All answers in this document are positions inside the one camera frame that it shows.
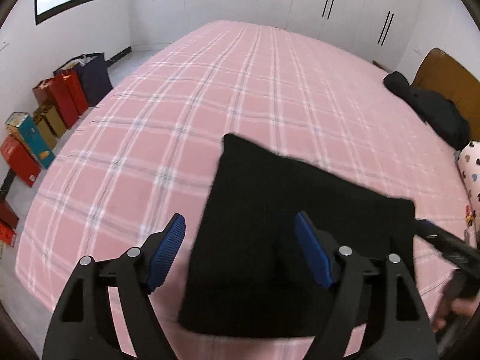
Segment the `person right hand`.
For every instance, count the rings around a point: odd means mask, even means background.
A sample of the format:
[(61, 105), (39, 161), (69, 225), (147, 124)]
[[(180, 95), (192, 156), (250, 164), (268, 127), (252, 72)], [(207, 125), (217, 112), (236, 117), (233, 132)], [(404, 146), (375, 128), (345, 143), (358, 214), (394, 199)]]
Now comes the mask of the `person right hand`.
[(479, 297), (448, 299), (444, 295), (439, 302), (432, 320), (434, 332), (442, 330), (447, 324), (447, 316), (452, 312), (455, 315), (472, 318), (479, 307)]

